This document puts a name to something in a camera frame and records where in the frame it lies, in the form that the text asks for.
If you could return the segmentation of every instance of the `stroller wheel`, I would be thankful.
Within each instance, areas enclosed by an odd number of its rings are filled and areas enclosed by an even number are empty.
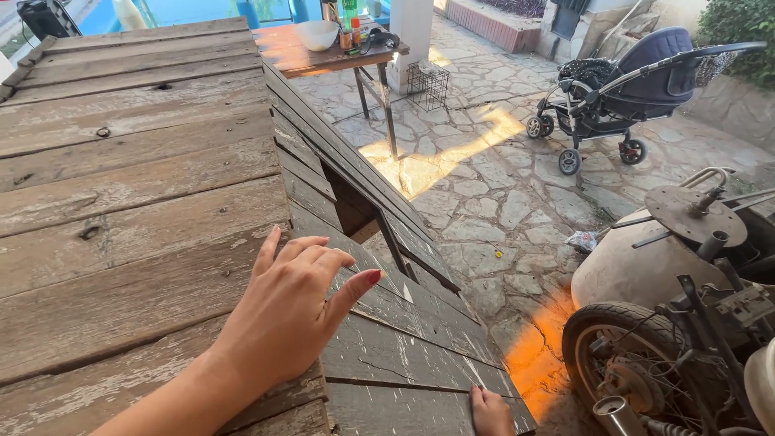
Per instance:
[[[627,144],[619,143],[619,157],[625,165],[637,165],[646,159],[648,151],[641,140],[630,140]]]
[[[543,121],[535,115],[531,116],[528,119],[527,128],[528,136],[530,139],[538,139],[542,136],[541,133],[543,132]]]
[[[543,124],[541,136],[548,137],[554,131],[554,118],[551,115],[541,115],[541,123]]]
[[[575,148],[566,148],[560,153],[560,172],[574,175],[581,168],[581,154]]]

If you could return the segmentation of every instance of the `red nail polish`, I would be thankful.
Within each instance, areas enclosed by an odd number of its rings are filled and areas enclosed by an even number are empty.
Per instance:
[[[382,275],[384,273],[381,270],[372,271],[369,273],[369,275],[366,276],[366,280],[369,281],[370,285],[376,285],[377,282],[382,280]]]

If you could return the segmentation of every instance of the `rusty metal plate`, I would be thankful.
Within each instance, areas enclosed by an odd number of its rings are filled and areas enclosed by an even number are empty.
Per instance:
[[[697,217],[689,213],[689,205],[703,194],[680,186],[658,186],[646,194],[646,208],[651,216],[680,237],[702,244],[716,230],[729,234],[725,247],[736,247],[746,241],[746,225],[721,202],[708,208],[708,215]]]

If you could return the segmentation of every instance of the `white bowl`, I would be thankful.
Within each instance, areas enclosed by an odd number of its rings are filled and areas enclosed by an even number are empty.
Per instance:
[[[333,21],[318,19],[300,22],[294,26],[296,36],[311,51],[326,51],[339,33],[339,25]]]

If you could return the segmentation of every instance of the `green plant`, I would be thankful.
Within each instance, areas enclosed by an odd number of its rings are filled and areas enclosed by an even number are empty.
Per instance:
[[[766,41],[769,45],[764,51],[738,57],[726,72],[762,88],[775,89],[773,0],[709,0],[699,24],[702,43]]]

